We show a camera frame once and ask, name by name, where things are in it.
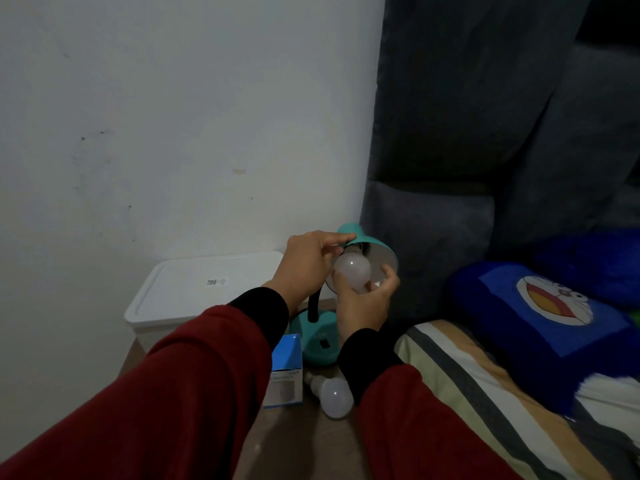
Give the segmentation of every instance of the person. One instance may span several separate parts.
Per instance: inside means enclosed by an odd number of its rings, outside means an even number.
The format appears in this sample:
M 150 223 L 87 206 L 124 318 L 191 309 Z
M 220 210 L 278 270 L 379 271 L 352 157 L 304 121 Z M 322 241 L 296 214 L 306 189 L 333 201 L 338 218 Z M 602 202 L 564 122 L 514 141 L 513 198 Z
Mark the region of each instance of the person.
M 302 301 L 355 235 L 292 236 L 273 279 L 158 342 L 132 371 L 0 466 L 0 479 L 230 478 L 258 414 L 271 352 Z M 376 479 L 519 478 L 385 345 L 399 279 L 359 295 L 334 276 L 358 427 Z

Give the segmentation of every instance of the striped pillow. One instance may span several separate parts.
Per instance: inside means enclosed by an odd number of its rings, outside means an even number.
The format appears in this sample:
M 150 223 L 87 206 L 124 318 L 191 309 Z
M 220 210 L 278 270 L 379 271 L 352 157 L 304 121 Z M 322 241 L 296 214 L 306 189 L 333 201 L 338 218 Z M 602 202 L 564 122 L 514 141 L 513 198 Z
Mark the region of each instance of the striped pillow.
M 524 394 L 466 329 L 450 322 L 413 327 L 396 353 L 524 479 L 640 478 L 640 383 L 634 379 L 589 379 L 568 418 Z

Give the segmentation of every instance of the wall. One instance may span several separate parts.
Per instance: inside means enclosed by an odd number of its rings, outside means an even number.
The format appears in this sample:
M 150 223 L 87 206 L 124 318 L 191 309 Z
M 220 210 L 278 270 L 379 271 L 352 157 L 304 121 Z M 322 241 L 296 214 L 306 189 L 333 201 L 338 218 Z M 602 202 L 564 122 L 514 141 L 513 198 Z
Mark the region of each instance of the wall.
M 167 258 L 359 216 L 384 0 L 0 0 L 0 460 L 114 379 Z

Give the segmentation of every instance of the blue and white box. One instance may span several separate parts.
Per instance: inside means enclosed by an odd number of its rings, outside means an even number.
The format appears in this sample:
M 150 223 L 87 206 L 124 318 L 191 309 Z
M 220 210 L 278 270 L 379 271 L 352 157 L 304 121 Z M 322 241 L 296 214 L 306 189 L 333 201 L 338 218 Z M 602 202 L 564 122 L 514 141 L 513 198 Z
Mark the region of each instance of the blue and white box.
M 302 345 L 300 335 L 284 335 L 271 354 L 271 379 L 262 406 L 302 404 Z

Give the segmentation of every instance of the light bulb on table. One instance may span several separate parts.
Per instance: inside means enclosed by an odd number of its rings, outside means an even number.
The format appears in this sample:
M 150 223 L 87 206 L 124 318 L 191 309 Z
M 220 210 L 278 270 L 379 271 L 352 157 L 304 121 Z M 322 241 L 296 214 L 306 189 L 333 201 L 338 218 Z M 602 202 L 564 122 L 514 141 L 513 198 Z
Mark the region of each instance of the light bulb on table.
M 371 279 L 371 263 L 362 254 L 341 254 L 333 263 L 333 269 L 340 271 L 349 286 L 358 292 L 365 291 L 364 285 Z
M 316 376 L 308 372 L 305 376 L 305 383 L 311 387 L 318 399 L 324 414 L 332 419 L 340 419 L 351 411 L 353 407 L 353 396 L 347 381 L 341 377 L 327 379 L 324 376 Z

